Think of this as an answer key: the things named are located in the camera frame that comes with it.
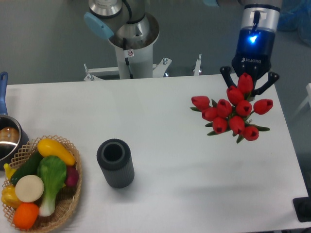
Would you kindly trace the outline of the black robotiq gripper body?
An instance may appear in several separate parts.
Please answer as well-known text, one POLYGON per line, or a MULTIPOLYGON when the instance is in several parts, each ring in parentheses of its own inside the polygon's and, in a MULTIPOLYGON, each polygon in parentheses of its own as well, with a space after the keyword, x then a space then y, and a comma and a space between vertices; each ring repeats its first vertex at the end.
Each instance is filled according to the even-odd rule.
POLYGON ((236 54, 231 62, 237 76, 247 73, 258 80, 270 70, 279 15, 278 4, 245 5, 236 54))

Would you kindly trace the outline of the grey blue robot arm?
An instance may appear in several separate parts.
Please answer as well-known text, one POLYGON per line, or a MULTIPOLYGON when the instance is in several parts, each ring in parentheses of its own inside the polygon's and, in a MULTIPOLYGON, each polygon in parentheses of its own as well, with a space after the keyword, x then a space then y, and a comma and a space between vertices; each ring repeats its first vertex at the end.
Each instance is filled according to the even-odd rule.
MULTIPOLYGON (((208 6, 243 5, 241 29, 235 57, 230 66, 220 68, 227 86, 233 86, 231 72, 248 74, 256 83, 262 76, 268 79, 254 87, 251 95, 265 92, 278 79, 271 71, 271 54, 280 16, 280 0, 207 0, 208 6)), ((164 77, 171 64, 168 58, 155 65, 153 45, 159 36, 157 20, 145 11, 141 0, 91 0, 84 15, 88 28, 114 46, 121 79, 164 77)))

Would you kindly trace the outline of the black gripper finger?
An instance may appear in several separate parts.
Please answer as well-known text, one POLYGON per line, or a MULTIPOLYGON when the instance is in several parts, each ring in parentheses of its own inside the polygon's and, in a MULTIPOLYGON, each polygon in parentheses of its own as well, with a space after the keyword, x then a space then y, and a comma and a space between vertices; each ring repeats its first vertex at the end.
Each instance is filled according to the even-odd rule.
POLYGON ((222 75, 222 77, 223 77, 228 88, 230 88, 231 86, 235 86, 235 83, 231 77, 231 67, 230 66, 220 67, 220 73, 221 73, 221 75, 222 75))
POLYGON ((251 93, 252 97, 255 97, 256 95, 261 95, 264 93, 268 88, 270 88, 272 85, 274 85, 279 80, 279 74, 275 72, 268 72, 268 80, 266 83, 264 83, 261 87, 258 89, 254 89, 251 93))

